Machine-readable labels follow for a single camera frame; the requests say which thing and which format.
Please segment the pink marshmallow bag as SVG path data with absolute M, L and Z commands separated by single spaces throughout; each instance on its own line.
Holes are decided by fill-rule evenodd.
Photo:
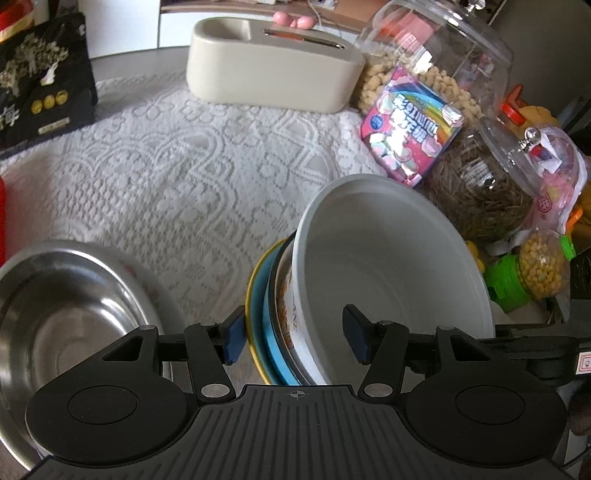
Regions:
M 363 119 L 360 136 L 388 176 L 415 187 L 464 124 L 460 110 L 399 66 Z

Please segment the yellow toy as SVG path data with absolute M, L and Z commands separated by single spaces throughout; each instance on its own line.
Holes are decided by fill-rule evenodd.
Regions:
M 554 126 L 559 127 L 559 122 L 554 118 L 551 112 L 545 107 L 528 105 L 519 109 L 520 114 L 524 117 L 524 128 L 539 127 L 539 126 Z

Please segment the clear jar dark contents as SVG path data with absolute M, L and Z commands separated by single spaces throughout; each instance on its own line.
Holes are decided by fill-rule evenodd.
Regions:
M 419 190 L 464 239 L 484 246 L 522 225 L 541 185 L 517 137 L 485 117 L 454 138 Z

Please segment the pink earmuffs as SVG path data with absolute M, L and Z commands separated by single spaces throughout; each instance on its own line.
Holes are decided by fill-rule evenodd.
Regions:
M 283 11 L 277 11 L 273 14 L 273 22 L 287 28 L 311 30 L 317 24 L 317 19 L 311 16 L 296 17 Z

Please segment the red-cap bottle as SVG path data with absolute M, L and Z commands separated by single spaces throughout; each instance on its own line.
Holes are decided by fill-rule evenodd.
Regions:
M 501 112 L 516 126 L 521 127 L 526 118 L 520 112 L 521 108 L 527 106 L 527 103 L 521 98 L 524 86 L 515 85 L 505 97 L 501 105 Z

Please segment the blue enamel bowl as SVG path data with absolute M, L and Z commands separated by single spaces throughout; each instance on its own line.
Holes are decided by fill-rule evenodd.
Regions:
M 307 384 L 304 376 L 297 371 L 294 360 L 290 357 L 287 346 L 280 334 L 279 321 L 276 319 L 276 277 L 280 259 L 290 246 L 291 237 L 280 241 L 273 247 L 270 260 L 267 260 L 269 272 L 263 281 L 262 338 L 266 359 L 270 363 L 271 382 L 276 385 L 301 386 Z

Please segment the stainless steel bowl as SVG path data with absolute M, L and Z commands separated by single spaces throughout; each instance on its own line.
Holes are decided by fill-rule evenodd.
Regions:
M 168 291 L 133 257 L 96 243 L 28 246 L 1 268 L 1 441 L 25 469 L 40 460 L 25 421 L 33 394 L 142 325 L 179 334 Z

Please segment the black snack bag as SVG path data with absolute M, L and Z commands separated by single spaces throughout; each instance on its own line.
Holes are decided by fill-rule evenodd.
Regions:
M 1 44 L 1 157 L 95 121 L 85 16 L 60 16 Z

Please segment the red round container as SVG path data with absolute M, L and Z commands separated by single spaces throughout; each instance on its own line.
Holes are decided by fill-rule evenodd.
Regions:
M 2 30 L 23 23 L 34 24 L 34 5 L 31 0 L 1 0 L 0 26 Z

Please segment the white lace tablecloth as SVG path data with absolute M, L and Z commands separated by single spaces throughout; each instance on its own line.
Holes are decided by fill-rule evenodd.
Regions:
M 98 84 L 94 124 L 6 159 L 7 251 L 48 239 L 137 259 L 189 322 L 242 302 L 260 256 L 329 182 L 375 174 L 360 117 L 224 106 L 183 73 Z

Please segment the large clear snack jar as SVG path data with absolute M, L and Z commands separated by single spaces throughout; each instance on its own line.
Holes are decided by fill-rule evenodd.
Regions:
M 488 24 L 452 1 L 391 1 L 370 19 L 355 46 L 366 66 L 351 102 L 363 114 L 402 66 L 470 122 L 496 117 L 514 60 Z

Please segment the white gold-rimmed bowl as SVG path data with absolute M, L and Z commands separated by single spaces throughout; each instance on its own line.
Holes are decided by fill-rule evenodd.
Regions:
M 277 241 L 260 257 L 252 270 L 245 294 L 245 327 L 249 339 L 249 353 L 259 376 L 267 385 L 283 385 L 283 378 L 270 362 L 263 335 L 263 303 L 266 285 L 270 278 L 270 268 L 283 243 L 284 239 Z

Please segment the pink candy bag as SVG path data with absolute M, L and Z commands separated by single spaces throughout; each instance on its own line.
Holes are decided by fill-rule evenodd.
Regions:
M 540 230 L 567 232 L 567 224 L 588 180 L 587 160 L 560 128 L 536 128 L 539 142 L 528 155 L 541 179 L 531 212 L 531 226 Z

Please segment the green-lid corn snack jar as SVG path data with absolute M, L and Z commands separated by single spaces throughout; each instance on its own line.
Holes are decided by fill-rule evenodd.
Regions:
M 530 301 L 555 297 L 570 285 L 570 261 L 576 256 L 567 235 L 533 230 L 516 254 L 507 254 L 484 273 L 491 300 L 506 313 Z

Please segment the white paper bucket bowl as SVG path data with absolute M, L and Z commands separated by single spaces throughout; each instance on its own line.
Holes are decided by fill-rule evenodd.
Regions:
M 353 304 L 413 333 L 454 326 L 492 338 L 489 295 L 464 239 L 424 196 L 376 175 L 342 177 L 304 210 L 280 260 L 277 316 L 304 383 L 359 386 L 342 329 Z

